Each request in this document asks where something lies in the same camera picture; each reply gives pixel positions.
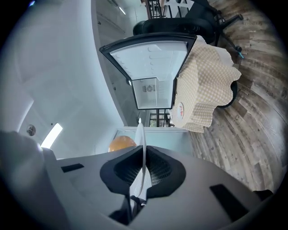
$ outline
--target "checkered tablecloth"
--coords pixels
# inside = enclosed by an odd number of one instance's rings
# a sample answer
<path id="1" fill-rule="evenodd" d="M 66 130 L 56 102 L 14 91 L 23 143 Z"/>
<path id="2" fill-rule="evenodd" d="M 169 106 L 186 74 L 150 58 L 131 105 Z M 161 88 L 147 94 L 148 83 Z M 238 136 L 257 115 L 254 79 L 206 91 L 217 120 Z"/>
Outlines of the checkered tablecloth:
<path id="1" fill-rule="evenodd" d="M 171 111 L 174 125 L 192 132 L 203 132 L 212 123 L 217 106 L 227 105 L 233 98 L 231 83 L 241 73 L 234 67 L 230 54 L 207 45 L 198 37 L 177 78 L 175 105 Z M 177 107 L 183 104 L 183 119 Z"/>

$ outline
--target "beige tablecloth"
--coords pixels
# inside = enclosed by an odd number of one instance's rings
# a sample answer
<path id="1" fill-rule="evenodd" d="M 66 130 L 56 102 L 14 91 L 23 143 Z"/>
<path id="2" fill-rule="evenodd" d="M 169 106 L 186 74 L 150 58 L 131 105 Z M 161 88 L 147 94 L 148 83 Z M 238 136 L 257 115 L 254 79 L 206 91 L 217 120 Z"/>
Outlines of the beige tablecloth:
<path id="1" fill-rule="evenodd" d="M 230 54 L 207 45 L 198 37 L 177 78 L 175 105 L 171 111 L 174 125 L 192 132 L 203 132 L 212 123 L 217 106 L 227 105 L 233 98 L 231 83 L 241 73 L 234 67 Z M 183 104 L 183 119 L 177 107 Z"/>

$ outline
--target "mini fridge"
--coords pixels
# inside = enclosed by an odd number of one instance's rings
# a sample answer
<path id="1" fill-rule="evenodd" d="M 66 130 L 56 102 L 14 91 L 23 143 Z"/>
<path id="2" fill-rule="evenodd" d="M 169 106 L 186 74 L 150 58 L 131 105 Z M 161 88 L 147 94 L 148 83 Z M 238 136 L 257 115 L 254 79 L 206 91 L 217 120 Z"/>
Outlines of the mini fridge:
<path id="1" fill-rule="evenodd" d="M 138 110 L 171 109 L 176 78 L 196 38 L 183 33 L 149 33 L 99 50 L 131 82 Z"/>

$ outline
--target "wooden floor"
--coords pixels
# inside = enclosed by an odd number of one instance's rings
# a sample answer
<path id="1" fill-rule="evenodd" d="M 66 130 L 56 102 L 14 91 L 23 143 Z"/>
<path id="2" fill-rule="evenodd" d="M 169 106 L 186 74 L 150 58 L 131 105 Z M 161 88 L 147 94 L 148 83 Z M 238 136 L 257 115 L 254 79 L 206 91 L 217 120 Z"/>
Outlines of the wooden floor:
<path id="1" fill-rule="evenodd" d="M 215 163 L 251 190 L 276 191 L 287 167 L 288 62 L 269 20 L 244 0 L 208 0 L 225 19 L 244 20 L 225 30 L 243 48 L 227 44 L 242 73 L 236 101 L 216 108 L 211 127 L 191 133 L 196 157 Z"/>

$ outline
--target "light fixture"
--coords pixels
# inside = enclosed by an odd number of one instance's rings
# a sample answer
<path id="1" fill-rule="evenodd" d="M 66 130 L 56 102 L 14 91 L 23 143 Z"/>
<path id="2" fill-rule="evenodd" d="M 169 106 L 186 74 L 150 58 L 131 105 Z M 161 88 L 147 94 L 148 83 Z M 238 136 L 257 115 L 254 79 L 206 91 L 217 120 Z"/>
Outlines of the light fixture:
<path id="1" fill-rule="evenodd" d="M 30 2 L 30 3 L 29 3 L 29 6 L 34 5 L 34 3 L 35 3 L 35 1 Z"/>
<path id="2" fill-rule="evenodd" d="M 58 123 L 51 129 L 50 133 L 47 135 L 47 137 L 45 138 L 45 140 L 43 141 L 41 147 L 42 148 L 47 148 L 49 149 L 53 142 L 56 140 L 57 136 L 59 135 L 59 133 L 62 131 L 62 127 L 61 125 L 59 125 Z"/>
<path id="3" fill-rule="evenodd" d="M 119 7 L 119 9 L 122 11 L 122 13 L 123 13 L 123 14 L 125 14 L 124 10 L 122 10 L 122 8 L 121 8 L 121 7 Z"/>

